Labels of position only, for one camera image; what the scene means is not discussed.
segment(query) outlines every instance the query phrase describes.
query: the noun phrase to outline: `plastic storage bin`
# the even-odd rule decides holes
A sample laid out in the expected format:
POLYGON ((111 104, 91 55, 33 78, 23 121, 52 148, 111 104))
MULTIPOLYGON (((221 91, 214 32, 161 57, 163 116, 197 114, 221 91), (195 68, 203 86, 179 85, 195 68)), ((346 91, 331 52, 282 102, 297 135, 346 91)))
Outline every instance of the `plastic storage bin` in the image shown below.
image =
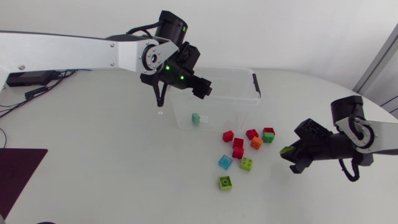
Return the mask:
POLYGON ((171 87, 175 118, 181 129, 228 131, 241 129, 249 111, 260 103, 260 90, 254 71, 244 68, 195 68, 195 75, 211 81, 213 91, 201 100, 192 89, 171 87), (192 114, 200 115, 200 123, 192 123, 192 114))

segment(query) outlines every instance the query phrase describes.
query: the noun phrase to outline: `transparent blue lego brick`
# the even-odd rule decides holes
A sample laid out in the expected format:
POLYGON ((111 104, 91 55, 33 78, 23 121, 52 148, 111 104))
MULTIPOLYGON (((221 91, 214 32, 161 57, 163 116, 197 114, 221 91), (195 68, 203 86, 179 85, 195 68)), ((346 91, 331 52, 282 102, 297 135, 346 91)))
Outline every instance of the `transparent blue lego brick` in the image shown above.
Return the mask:
POLYGON ((232 163, 232 158, 229 158, 226 155, 223 155, 223 157, 220 159, 220 161, 218 161, 218 165, 220 165, 220 167, 228 170, 229 165, 231 165, 232 163))

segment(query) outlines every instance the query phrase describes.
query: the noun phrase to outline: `duplo block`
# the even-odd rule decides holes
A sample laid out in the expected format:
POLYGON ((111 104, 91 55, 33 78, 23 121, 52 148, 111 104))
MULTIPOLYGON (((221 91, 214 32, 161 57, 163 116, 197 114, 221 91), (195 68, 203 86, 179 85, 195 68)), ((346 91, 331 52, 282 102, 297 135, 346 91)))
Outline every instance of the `duplo block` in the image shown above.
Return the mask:
POLYGON ((255 129, 247 130, 246 136, 249 138, 249 140, 252 140, 254 137, 259 137, 259 133, 257 133, 255 129))
POLYGON ((286 147, 284 147, 279 153, 280 153, 280 154, 283 154, 283 153, 285 153, 285 152, 289 152, 289 151, 292 150, 292 149, 294 149, 293 146, 286 146, 286 147))
POLYGON ((232 158, 242 159, 244 153, 244 149, 240 147, 234 147, 234 151, 232 152, 232 158))
POLYGON ((232 159, 229 158, 226 155, 223 155, 223 157, 220 159, 220 161, 218 161, 218 165, 220 165, 220 167, 228 170, 228 167, 231 165, 232 163, 232 159))
POLYGON ((242 159, 241 169, 250 171, 252 166, 253 166, 253 160, 248 159, 248 158, 242 159))
POLYGON ((200 123, 200 116, 197 113, 192 114, 192 123, 198 125, 200 123))
POLYGON ((250 146, 253 147, 253 148, 255 148, 255 149, 257 149, 257 150, 259 150, 263 142, 264 142, 264 141, 263 141, 262 139, 259 139, 259 138, 257 138, 257 137, 254 137, 254 138, 251 140, 250 146))
POLYGON ((271 143, 274 140, 274 138, 275 138, 275 134, 274 133, 264 133, 262 135, 262 140, 264 142, 271 143))
POLYGON ((243 139, 234 138, 234 146, 233 147, 243 148, 243 139))
POLYGON ((232 181, 229 176, 226 177, 219 177, 218 183, 220 184, 221 190, 231 190, 232 189, 232 181))
POLYGON ((229 142, 234 139, 234 133, 232 131, 227 131, 223 134, 224 142, 229 142))
POLYGON ((262 133, 274 133, 274 136, 276 135, 275 131, 274 131, 274 128, 264 128, 262 130, 262 133))

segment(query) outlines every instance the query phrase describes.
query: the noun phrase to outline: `white table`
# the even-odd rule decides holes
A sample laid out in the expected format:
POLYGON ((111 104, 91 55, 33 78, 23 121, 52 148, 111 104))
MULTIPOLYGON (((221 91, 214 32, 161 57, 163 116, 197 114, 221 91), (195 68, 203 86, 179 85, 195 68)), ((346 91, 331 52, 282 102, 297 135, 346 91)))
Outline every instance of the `white table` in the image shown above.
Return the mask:
MULTIPOLYGON (((221 133, 178 129, 171 101, 156 107, 150 86, 125 71, 79 72, 0 119, 7 147, 47 148, 6 221, 13 223, 397 223, 398 157, 374 156, 350 182, 337 160, 293 174, 279 151, 312 118, 335 132, 330 103, 354 94, 298 73, 256 71, 262 99, 243 130, 252 171, 221 133), (274 127, 273 143, 249 147, 247 129, 274 127), (233 189, 221 191, 229 175, 233 189)), ((2 104, 27 88, 3 91, 2 104)), ((364 98, 367 119, 397 120, 364 98)))

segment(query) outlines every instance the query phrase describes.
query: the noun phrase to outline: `lime green lego brick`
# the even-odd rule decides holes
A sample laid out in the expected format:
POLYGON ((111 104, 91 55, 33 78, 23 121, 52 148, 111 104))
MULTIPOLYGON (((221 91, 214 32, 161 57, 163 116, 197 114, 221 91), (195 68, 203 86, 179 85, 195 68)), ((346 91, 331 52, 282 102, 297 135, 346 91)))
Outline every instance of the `lime green lego brick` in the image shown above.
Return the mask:
POLYGON ((284 147, 279 153, 280 153, 280 154, 283 154, 283 153, 285 153, 285 152, 289 152, 289 151, 292 150, 292 149, 294 149, 293 146, 286 146, 286 147, 284 147))
POLYGON ((192 114, 192 123, 198 125, 200 123, 200 116, 197 113, 192 114))
POLYGON ((264 142, 271 143, 274 140, 274 138, 275 138, 275 134, 274 133, 264 133, 262 135, 262 140, 264 142))
POLYGON ((252 166, 253 166, 253 160, 245 157, 242 159, 241 169, 250 171, 252 166))
POLYGON ((221 190, 231 190, 232 189, 232 181, 231 181, 231 178, 229 178, 229 176, 218 178, 218 182, 220 184, 221 190))

